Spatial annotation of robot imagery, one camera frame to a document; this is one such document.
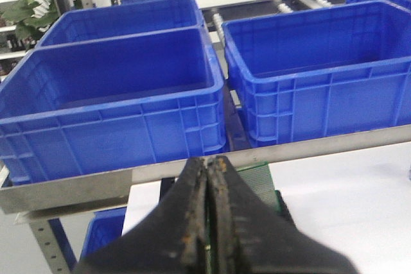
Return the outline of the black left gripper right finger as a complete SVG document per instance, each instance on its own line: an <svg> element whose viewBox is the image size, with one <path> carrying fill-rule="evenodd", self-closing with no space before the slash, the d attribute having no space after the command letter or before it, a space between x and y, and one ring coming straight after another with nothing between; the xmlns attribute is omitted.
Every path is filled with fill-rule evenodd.
<svg viewBox="0 0 411 274"><path fill-rule="evenodd" d="M207 184L216 273L357 273L264 204L226 156L207 161Z"/></svg>

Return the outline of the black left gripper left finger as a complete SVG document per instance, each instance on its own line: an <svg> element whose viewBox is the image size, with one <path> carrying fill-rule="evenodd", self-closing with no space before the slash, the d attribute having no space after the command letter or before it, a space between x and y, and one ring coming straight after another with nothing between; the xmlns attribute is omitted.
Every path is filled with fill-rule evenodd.
<svg viewBox="0 0 411 274"><path fill-rule="evenodd" d="M74 273L206 273L206 167L189 158L179 179L133 229L82 258Z"/></svg>

